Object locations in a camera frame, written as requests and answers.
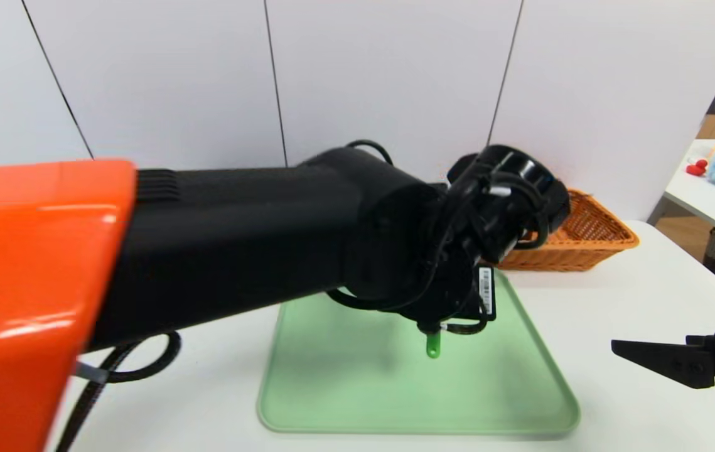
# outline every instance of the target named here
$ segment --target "white desk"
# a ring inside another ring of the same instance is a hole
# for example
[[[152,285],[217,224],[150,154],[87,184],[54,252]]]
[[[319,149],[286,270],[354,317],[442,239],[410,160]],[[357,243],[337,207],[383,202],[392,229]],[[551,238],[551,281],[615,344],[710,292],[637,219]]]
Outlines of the white desk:
[[[581,424],[566,437],[274,434],[256,414],[271,307],[182,331],[182,352],[164,372],[108,386],[73,450],[715,450],[715,389],[688,389],[610,351],[612,338],[682,343],[715,331],[715,276],[651,226],[630,227],[641,246],[589,272],[508,273],[580,402]],[[146,343],[123,369],[150,362],[162,346]],[[71,382],[56,432],[82,384]]]
[[[695,140],[684,155],[678,169],[664,191],[664,197],[687,209],[697,217],[704,218],[715,226],[715,185],[708,183],[706,178],[688,175],[686,168],[688,160],[705,158],[711,148],[715,145],[715,140]],[[662,206],[659,203],[656,213],[662,213]],[[651,220],[658,221],[658,217],[651,217]]]

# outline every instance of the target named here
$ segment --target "floor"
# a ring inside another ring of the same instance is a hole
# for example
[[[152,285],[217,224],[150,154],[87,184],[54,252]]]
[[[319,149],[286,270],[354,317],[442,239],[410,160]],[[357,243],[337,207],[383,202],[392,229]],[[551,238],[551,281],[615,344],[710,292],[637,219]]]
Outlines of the floor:
[[[664,217],[656,223],[656,229],[695,257],[704,260],[711,224],[698,217]]]

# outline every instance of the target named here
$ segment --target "wicker basket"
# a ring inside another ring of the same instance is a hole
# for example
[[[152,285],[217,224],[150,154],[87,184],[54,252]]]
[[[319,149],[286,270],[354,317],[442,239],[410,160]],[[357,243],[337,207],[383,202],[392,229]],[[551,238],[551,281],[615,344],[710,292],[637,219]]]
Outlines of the wicker basket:
[[[540,249],[511,251],[501,269],[582,272],[639,244],[636,234],[591,195],[570,190],[569,198],[569,218],[547,243]]]

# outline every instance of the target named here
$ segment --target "green tray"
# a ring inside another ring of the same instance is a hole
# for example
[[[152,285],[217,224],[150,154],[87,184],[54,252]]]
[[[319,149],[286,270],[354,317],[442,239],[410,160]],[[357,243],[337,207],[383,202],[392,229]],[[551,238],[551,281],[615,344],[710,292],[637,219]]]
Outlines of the green tray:
[[[477,335],[441,334],[441,356],[400,315],[314,295],[285,303],[257,410],[277,432],[562,434],[578,401],[507,278],[495,272],[497,320]]]

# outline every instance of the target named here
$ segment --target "label sticker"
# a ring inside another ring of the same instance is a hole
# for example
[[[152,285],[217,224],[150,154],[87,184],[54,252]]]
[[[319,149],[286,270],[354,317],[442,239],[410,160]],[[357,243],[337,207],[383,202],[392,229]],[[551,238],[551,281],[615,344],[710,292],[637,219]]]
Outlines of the label sticker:
[[[494,314],[494,306],[492,306],[492,269],[480,267],[480,278],[478,278],[478,292],[483,304],[486,305],[488,315]]]

